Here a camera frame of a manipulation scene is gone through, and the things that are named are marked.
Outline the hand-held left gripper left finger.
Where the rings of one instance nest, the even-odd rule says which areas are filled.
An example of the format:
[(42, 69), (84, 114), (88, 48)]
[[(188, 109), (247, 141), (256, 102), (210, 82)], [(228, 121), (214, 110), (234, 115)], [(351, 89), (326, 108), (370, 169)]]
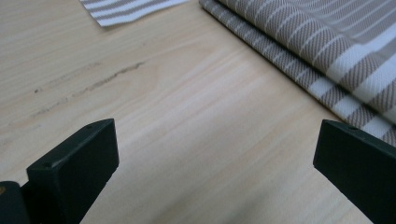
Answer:
[(120, 163), (114, 119), (88, 124), (27, 168), (34, 224), (79, 224)]

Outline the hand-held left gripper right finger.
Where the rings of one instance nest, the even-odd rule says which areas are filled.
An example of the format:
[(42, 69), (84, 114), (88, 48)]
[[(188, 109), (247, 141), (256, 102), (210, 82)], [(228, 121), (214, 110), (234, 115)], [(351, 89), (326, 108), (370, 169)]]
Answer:
[(396, 147), (325, 119), (313, 165), (374, 224), (396, 224)]

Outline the grey white striped cloth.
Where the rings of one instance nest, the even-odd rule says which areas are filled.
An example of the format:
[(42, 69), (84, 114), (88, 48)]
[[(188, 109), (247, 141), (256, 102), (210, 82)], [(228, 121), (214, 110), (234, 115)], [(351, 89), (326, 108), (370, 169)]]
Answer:
[(396, 0), (199, 0), (342, 121), (396, 147)]

